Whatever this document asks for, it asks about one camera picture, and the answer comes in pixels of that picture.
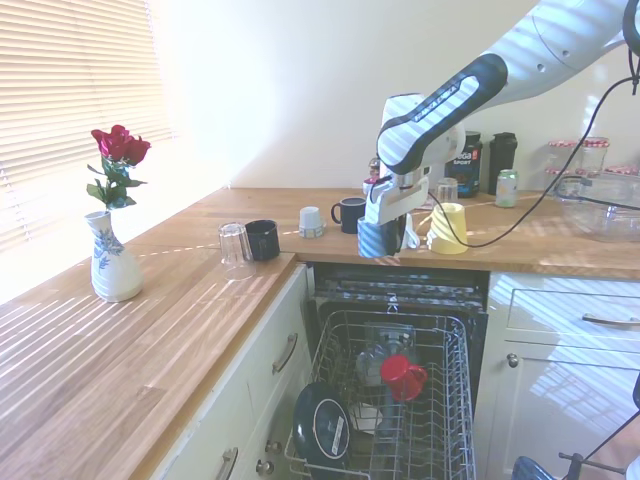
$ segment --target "white vase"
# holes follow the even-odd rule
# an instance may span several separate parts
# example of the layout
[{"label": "white vase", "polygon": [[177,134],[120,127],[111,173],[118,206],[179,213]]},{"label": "white vase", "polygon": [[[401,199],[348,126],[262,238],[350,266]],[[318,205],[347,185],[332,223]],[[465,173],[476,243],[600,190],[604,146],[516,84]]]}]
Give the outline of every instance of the white vase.
[{"label": "white vase", "polygon": [[94,235],[91,257],[91,284],[107,302],[122,302],[142,289],[140,267],[113,233],[111,212],[95,212],[84,217]]}]

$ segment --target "cabinet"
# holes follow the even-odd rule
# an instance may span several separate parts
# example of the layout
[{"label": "cabinet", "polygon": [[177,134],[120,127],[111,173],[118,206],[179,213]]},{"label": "cabinet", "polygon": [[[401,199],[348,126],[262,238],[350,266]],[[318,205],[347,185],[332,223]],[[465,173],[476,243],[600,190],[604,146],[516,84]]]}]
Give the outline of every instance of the cabinet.
[{"label": "cabinet", "polygon": [[[258,460],[263,463],[273,464],[273,473],[268,478],[281,480],[289,478],[289,462],[284,456],[289,432],[293,423],[293,409],[298,395],[307,385],[311,374],[311,357],[308,349],[300,351],[300,355],[292,358],[296,362],[293,375],[279,385],[262,415],[255,432],[249,440],[246,451],[246,461],[240,466],[242,480],[258,480],[261,477],[256,472]],[[281,451],[271,450],[267,452],[267,442],[271,445],[279,444]]]},{"label": "cabinet", "polygon": [[514,342],[500,353],[484,478],[509,480],[521,455],[562,478],[569,462],[559,452],[590,453],[637,410],[640,354]]},{"label": "cabinet", "polygon": [[492,275],[474,417],[478,480],[509,480],[519,456],[562,478],[569,461],[559,452],[591,453],[637,411],[638,327],[582,320],[585,311],[640,315],[634,292],[631,282]]},{"label": "cabinet", "polygon": [[153,479],[211,480],[221,472],[224,480],[253,478],[258,459],[277,463],[278,474],[285,470],[284,455],[268,454],[265,445],[278,441],[284,449],[293,405],[311,371],[303,317],[307,285],[306,267],[299,266]]}]

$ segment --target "metal stand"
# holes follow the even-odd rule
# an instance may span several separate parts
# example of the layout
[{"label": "metal stand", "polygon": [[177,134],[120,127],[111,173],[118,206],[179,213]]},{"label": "metal stand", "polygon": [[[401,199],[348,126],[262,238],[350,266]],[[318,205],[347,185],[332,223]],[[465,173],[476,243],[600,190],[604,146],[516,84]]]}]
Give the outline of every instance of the metal stand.
[{"label": "metal stand", "polygon": [[584,457],[579,453],[574,453],[573,455],[567,455],[566,453],[561,452],[558,454],[558,456],[563,460],[571,460],[571,465],[569,466],[569,473],[567,474],[567,480],[578,480],[580,478],[580,471],[582,470],[582,465],[589,465],[590,467],[600,468],[602,470],[607,470],[609,472],[619,473],[620,475],[624,475],[626,472],[624,468],[611,467],[609,465],[603,465],[602,463],[585,460]]}]

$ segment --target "clear glass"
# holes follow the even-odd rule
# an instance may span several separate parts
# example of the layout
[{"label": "clear glass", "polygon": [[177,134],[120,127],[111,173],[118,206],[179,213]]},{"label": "clear glass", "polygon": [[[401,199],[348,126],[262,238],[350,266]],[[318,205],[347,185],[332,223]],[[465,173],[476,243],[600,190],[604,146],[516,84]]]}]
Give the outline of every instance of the clear glass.
[{"label": "clear glass", "polygon": [[458,181],[455,178],[441,178],[438,181],[436,198],[440,203],[457,203]]},{"label": "clear glass", "polygon": [[222,265],[227,280],[244,280],[256,273],[247,229],[241,223],[225,223],[218,229]]},{"label": "clear glass", "polygon": [[583,176],[591,176],[600,173],[604,167],[604,158],[607,155],[609,140],[604,137],[588,137],[582,145],[580,165],[576,173]]}]

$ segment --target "dish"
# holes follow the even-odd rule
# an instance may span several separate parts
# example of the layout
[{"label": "dish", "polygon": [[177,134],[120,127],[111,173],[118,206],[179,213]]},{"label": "dish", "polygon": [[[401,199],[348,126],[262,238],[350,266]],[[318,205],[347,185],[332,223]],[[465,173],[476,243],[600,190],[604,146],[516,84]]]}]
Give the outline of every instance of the dish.
[{"label": "dish", "polygon": [[567,217],[595,240],[640,241],[640,177],[568,175],[556,184],[555,195]]},{"label": "dish", "polygon": [[[337,392],[326,382],[307,385],[293,410],[293,442],[298,455],[310,465],[346,469],[353,427]],[[335,480],[334,471],[309,468],[315,480]]]}]

